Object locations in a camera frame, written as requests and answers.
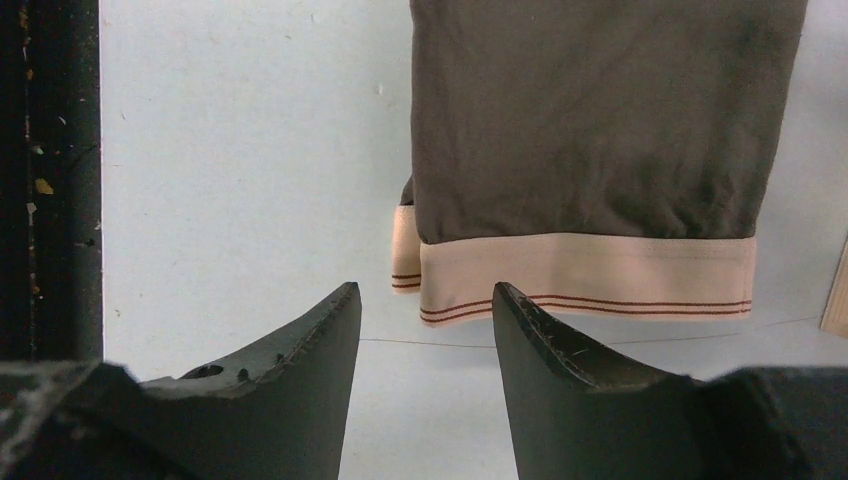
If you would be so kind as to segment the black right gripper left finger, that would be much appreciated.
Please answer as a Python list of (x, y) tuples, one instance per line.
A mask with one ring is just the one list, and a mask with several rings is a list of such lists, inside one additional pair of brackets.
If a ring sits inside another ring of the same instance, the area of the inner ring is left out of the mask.
[(179, 378), (104, 361), (1, 366), (5, 479), (335, 479), (360, 339), (356, 283)]

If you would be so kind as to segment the brown boxer briefs beige waistband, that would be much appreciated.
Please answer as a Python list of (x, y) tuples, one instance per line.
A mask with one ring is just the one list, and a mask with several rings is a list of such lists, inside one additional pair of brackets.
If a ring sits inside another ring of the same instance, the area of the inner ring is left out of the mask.
[(752, 309), (803, 1), (413, 1), (391, 287), (437, 327)]

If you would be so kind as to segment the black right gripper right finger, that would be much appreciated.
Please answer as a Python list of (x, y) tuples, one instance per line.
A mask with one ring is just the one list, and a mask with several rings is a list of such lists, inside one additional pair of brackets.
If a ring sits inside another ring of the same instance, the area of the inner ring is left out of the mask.
[(657, 369), (557, 320), (512, 285), (494, 335), (522, 479), (843, 479), (847, 372)]

